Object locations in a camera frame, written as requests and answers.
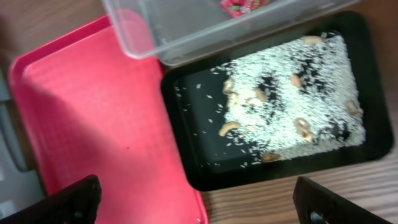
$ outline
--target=table surface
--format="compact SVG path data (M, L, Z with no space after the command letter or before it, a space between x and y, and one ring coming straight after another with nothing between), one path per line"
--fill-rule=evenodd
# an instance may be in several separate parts
M63 35L105 12L99 0L1 0L0 63ZM367 0L348 9L365 15L373 36L395 133L398 128L398 1ZM13 103L18 137L34 166ZM380 217L398 223L398 150L376 162L308 174L314 181ZM204 192L210 223L298 223L292 194L297 177Z

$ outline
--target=black plastic object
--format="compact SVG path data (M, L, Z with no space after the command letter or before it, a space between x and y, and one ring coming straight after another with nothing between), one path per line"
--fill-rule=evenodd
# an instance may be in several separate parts
M94 224L101 201L97 176L90 175L35 205L0 220L0 224Z
M364 110L366 141L360 146L241 168L240 164L252 162L252 155L241 151L247 152L250 146L232 144L226 147L229 139L218 135L224 123L225 108L219 114L215 111L218 103L226 104L222 87L227 76L221 72L213 75L210 68L304 35L320 35L322 32L337 32L347 44L359 102ZM288 30L171 70L162 80L162 94L187 179L197 190L234 187L380 159L390 151L394 142L368 27L364 18L355 12L342 12L318 24Z
M301 224L391 224L306 177L299 177L293 201Z

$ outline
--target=plastic lid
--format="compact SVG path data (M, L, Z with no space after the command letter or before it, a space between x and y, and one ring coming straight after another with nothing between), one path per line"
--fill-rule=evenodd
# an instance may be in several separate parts
M233 19L221 0L103 0L125 53L132 58L158 54L177 65L322 16L360 0L271 0L263 8ZM143 47L138 13L155 46Z

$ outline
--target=gray object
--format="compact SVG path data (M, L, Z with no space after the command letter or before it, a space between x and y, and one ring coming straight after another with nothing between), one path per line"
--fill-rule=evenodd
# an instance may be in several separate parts
M5 105L5 101L9 99L10 94L6 82L1 78L0 219L31 206L44 197L36 171L27 171L21 147Z

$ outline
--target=wooden table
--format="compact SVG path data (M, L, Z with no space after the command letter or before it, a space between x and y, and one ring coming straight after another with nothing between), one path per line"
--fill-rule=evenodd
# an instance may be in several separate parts
M392 125L397 132L398 0L368 0L349 9L364 14L369 22ZM0 50L11 52L7 57L12 58L103 14L99 0L0 0ZM10 110L17 118L15 106L11 104ZM22 129L17 119L15 124ZM29 154L29 144L22 131L19 137ZM308 176L376 215L398 223L396 147L380 161ZM292 201L296 178L203 193L210 223L298 223Z

